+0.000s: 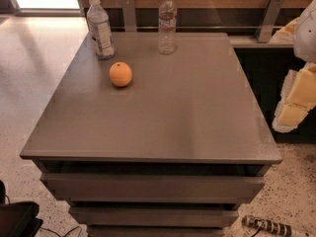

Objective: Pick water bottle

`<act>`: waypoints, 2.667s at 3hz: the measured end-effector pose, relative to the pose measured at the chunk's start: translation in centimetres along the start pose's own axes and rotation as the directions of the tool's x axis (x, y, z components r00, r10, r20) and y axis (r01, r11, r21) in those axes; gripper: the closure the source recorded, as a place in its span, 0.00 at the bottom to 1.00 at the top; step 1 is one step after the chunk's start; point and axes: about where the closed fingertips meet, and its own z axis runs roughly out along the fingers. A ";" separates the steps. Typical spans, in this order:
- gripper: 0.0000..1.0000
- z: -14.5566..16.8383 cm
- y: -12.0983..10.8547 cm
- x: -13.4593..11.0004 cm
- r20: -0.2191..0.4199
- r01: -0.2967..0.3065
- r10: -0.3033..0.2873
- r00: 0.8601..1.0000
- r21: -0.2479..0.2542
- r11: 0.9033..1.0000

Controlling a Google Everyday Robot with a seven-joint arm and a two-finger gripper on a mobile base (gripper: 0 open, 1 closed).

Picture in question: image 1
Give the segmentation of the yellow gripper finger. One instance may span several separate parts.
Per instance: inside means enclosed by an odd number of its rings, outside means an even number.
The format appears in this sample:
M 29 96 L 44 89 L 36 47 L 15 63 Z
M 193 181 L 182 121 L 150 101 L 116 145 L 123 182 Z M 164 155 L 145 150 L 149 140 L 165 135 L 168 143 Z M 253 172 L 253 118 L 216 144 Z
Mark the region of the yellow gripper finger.
M 293 43 L 293 37 L 299 18 L 290 21 L 284 27 L 276 31 L 270 39 L 273 43 Z
M 316 107 L 316 64 L 307 62 L 299 71 L 290 69 L 284 78 L 276 106 L 273 129 L 287 133 Z

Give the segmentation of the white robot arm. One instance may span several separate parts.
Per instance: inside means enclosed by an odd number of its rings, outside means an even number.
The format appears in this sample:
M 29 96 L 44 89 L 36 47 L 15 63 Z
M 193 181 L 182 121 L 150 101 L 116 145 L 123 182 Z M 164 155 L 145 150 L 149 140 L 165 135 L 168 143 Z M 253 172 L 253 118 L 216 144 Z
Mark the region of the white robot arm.
M 272 123 L 281 133 L 296 129 L 316 107 L 316 0 L 286 27 L 293 32 L 294 55 L 305 65 L 284 77 Z

